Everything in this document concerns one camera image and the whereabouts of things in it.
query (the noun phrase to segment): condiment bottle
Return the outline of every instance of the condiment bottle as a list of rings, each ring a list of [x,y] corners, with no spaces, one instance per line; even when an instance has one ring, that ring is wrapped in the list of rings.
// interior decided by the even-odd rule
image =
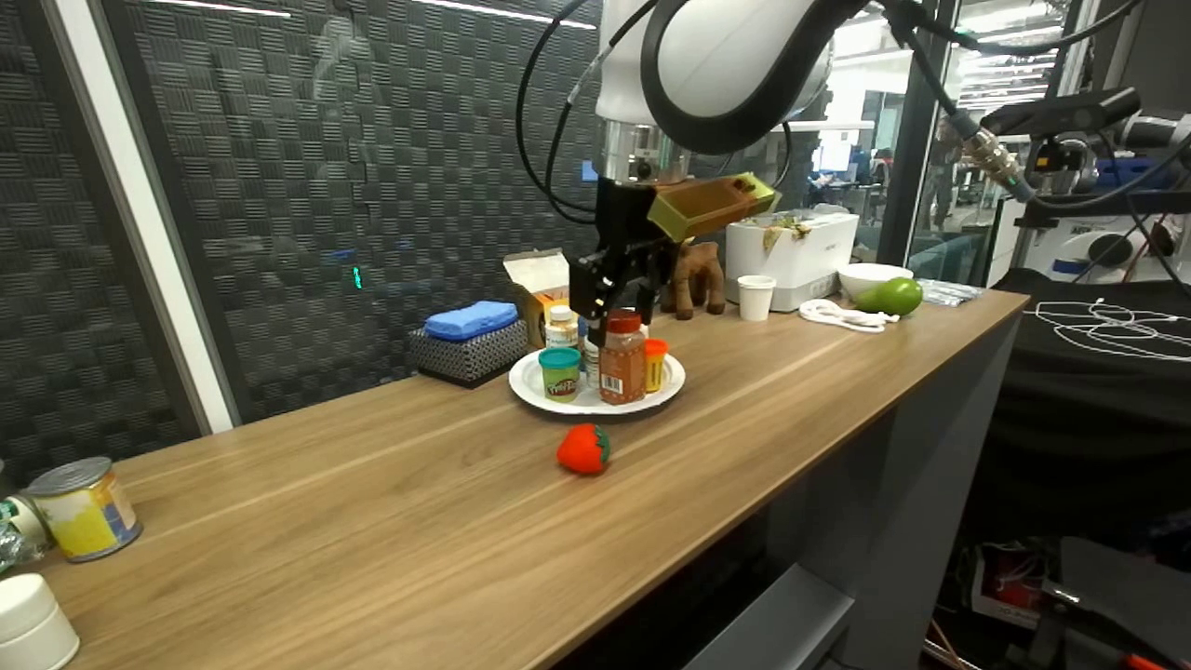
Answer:
[[[599,399],[608,406],[642,399],[642,331],[635,313],[609,313],[599,350]]]
[[[582,350],[542,350],[538,364],[548,399],[574,399],[582,393]]]
[[[642,341],[642,393],[655,396],[667,384],[667,342]]]
[[[582,318],[570,307],[548,310],[548,350],[575,350],[582,348]]]

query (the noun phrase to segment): white plate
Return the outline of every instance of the white plate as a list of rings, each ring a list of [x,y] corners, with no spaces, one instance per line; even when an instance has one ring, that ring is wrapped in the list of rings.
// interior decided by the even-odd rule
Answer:
[[[639,403],[623,403],[623,406],[608,406],[599,399],[594,381],[582,381],[582,393],[574,399],[548,399],[542,393],[542,364],[535,363],[538,350],[523,355],[512,370],[510,370],[510,386],[523,406],[535,406],[542,414],[562,414],[562,417],[628,417],[628,414],[649,414],[655,406],[667,406],[680,384],[685,384],[685,370],[676,359],[667,355],[667,381],[655,396],[642,396]]]

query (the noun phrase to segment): cardboard box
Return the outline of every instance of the cardboard box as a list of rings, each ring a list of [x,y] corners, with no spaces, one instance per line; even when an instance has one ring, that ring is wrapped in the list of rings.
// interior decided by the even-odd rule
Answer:
[[[661,226],[671,241],[685,241],[773,204],[779,192],[759,182],[753,172],[739,172],[727,178],[655,182],[649,219]]]
[[[503,264],[516,295],[523,341],[533,350],[538,350],[548,342],[542,313],[551,307],[570,307],[570,264],[562,250],[523,250],[510,254]]]

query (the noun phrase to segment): wooden counter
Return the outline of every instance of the wooden counter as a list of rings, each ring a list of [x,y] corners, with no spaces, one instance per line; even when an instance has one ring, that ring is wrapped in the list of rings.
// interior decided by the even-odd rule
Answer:
[[[1018,307],[924,307],[886,337],[661,319],[687,384],[609,426],[594,482],[557,475],[567,421],[507,381],[403,381],[118,461],[146,538],[46,565],[71,667],[542,667]]]

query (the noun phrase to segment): white bowl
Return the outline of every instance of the white bowl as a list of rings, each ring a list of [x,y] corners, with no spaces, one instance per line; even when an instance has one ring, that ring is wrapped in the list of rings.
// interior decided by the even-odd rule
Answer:
[[[898,264],[845,264],[841,267],[841,295],[857,307],[857,310],[874,310],[874,287],[889,282],[889,279],[915,279],[915,272],[898,267]]]

